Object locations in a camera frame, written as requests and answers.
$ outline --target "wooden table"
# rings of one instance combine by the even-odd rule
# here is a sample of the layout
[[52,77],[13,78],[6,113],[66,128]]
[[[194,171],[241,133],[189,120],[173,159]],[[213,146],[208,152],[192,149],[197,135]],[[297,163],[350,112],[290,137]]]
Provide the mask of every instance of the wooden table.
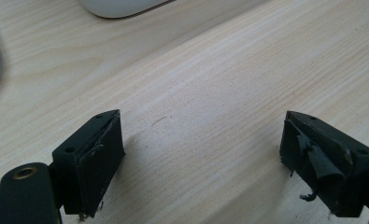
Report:
[[369,0],[177,0],[127,20],[0,0],[0,47],[0,178],[121,110],[127,156],[87,223],[368,221],[300,200],[278,150],[287,110],[369,146]]

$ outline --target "light wood tabletop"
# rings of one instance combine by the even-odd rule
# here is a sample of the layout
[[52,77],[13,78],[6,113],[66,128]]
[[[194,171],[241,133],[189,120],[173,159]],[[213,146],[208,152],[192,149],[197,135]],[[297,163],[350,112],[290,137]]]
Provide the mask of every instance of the light wood tabletop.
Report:
[[177,0],[126,20],[0,0],[0,49],[0,178],[121,110],[127,155],[86,223],[368,222],[299,199],[278,151],[287,110],[369,146],[369,0]]

